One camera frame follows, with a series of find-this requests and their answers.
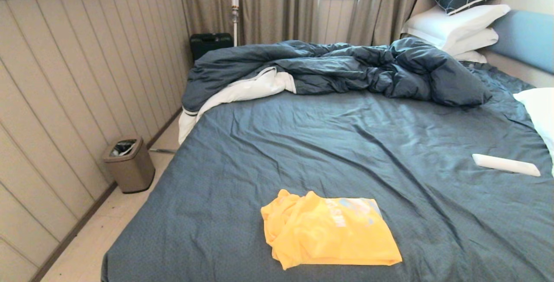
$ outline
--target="blue headboard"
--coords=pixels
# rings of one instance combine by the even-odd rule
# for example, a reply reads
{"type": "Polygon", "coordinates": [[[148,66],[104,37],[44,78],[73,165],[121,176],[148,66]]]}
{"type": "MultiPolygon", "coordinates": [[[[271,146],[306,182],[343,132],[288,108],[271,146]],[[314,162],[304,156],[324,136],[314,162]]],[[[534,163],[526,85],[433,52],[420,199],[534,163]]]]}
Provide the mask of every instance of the blue headboard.
{"type": "Polygon", "coordinates": [[[492,26],[499,40],[491,51],[554,73],[554,16],[512,10],[492,26]]]}

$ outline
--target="wood panel wall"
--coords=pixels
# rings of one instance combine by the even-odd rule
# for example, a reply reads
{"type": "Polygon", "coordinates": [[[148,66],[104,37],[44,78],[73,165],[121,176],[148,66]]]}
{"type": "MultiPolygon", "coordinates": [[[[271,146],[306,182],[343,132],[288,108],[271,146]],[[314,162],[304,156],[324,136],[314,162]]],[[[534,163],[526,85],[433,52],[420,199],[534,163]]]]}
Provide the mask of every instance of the wood panel wall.
{"type": "Polygon", "coordinates": [[[27,281],[113,178],[101,154],[180,108],[181,0],[0,0],[0,280],[27,281]]]}
{"type": "Polygon", "coordinates": [[[319,43],[346,42],[352,13],[358,0],[320,0],[319,43]]]}

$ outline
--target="white duvet lining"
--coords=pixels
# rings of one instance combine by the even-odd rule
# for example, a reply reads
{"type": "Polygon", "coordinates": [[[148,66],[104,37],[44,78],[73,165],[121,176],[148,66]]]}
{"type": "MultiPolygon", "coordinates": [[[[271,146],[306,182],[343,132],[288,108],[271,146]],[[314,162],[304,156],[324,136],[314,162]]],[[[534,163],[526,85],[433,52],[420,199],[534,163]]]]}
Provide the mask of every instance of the white duvet lining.
{"type": "Polygon", "coordinates": [[[285,71],[278,72],[275,67],[265,68],[253,78],[230,83],[211,96],[198,112],[190,112],[183,108],[179,118],[179,144],[184,142],[194,125],[207,110],[222,103],[263,98],[285,90],[296,93],[294,79],[285,71]]]}

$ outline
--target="white remote control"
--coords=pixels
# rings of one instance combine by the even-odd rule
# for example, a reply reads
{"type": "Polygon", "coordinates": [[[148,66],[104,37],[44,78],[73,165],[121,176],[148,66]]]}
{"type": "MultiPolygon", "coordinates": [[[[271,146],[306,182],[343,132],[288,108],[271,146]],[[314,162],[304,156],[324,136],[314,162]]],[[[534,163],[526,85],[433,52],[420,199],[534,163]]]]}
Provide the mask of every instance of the white remote control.
{"type": "Polygon", "coordinates": [[[522,173],[526,175],[531,175],[535,177],[540,177],[541,172],[538,171],[538,168],[531,163],[520,162],[518,160],[497,158],[496,156],[485,156],[483,154],[471,154],[475,164],[483,167],[507,170],[514,173],[522,173]]]}

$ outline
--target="baseboard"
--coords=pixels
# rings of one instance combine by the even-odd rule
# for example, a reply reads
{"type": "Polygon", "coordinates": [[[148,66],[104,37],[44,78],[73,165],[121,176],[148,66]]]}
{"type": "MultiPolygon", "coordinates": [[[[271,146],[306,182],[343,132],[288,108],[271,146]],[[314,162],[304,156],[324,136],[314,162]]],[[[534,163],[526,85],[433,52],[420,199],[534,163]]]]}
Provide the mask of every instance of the baseboard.
{"type": "Polygon", "coordinates": [[[52,265],[58,260],[61,253],[64,252],[64,250],[67,248],[67,246],[73,241],[73,239],[77,236],[79,231],[87,224],[89,219],[98,211],[100,206],[104,203],[104,201],[109,197],[109,195],[115,190],[117,187],[117,183],[112,183],[106,191],[103,192],[103,194],[95,201],[95,203],[89,208],[89,211],[85,213],[85,215],[77,222],[77,224],[73,227],[71,232],[65,236],[65,238],[60,242],[58,247],[52,252],[48,260],[40,267],[38,272],[36,272],[35,276],[31,279],[31,282],[40,282],[42,278],[46,275],[48,270],[52,267],[52,265]]]}
{"type": "Polygon", "coordinates": [[[164,126],[162,126],[162,128],[160,128],[160,130],[158,130],[158,132],[152,137],[152,139],[150,139],[150,141],[148,141],[148,143],[146,144],[146,149],[150,149],[152,148],[152,145],[154,145],[154,142],[156,142],[156,140],[158,140],[160,138],[160,136],[162,136],[162,134],[166,131],[166,129],[172,124],[172,122],[178,118],[179,114],[181,113],[181,111],[183,110],[183,108],[179,108],[179,110],[177,110],[175,112],[175,114],[173,114],[170,118],[170,120],[168,120],[164,126]]]}

